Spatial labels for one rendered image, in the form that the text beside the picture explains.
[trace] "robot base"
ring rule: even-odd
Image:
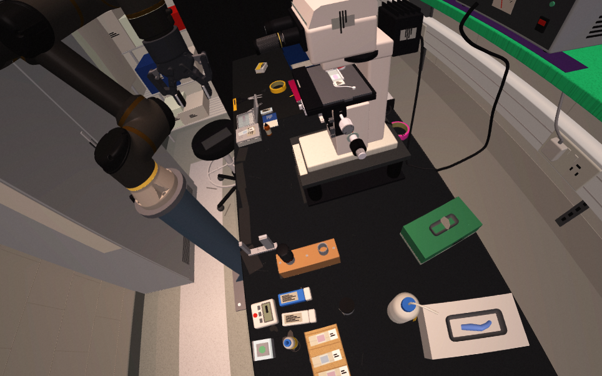
[[[294,149],[299,148],[296,146],[299,139],[300,137],[290,139]],[[408,149],[398,140],[396,148],[368,155],[362,161],[354,159],[308,172],[303,160],[299,160],[302,158],[299,154],[295,153],[297,166],[302,166],[301,172],[297,167],[297,178],[303,192],[303,201],[309,206],[402,180],[405,178],[402,173],[403,161],[410,158]]]

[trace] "yellow tape roll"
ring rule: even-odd
[[[287,89],[287,83],[284,81],[274,81],[270,84],[270,91],[278,94]]]

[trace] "green box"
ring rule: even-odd
[[[471,236],[482,225],[466,204],[456,197],[403,226],[400,234],[422,265]]]

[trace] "magenta object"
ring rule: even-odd
[[[404,133],[404,134],[400,134],[400,135],[399,135],[399,138],[400,138],[402,141],[404,141],[405,139],[407,139],[407,138],[408,138],[408,135],[410,134],[410,127],[408,126],[408,124],[404,123],[403,121],[394,121],[394,122],[392,122],[391,124],[395,124],[395,123],[398,123],[398,122],[400,122],[400,123],[402,123],[403,125],[405,125],[405,128],[406,128],[406,131],[405,131],[405,133]]]

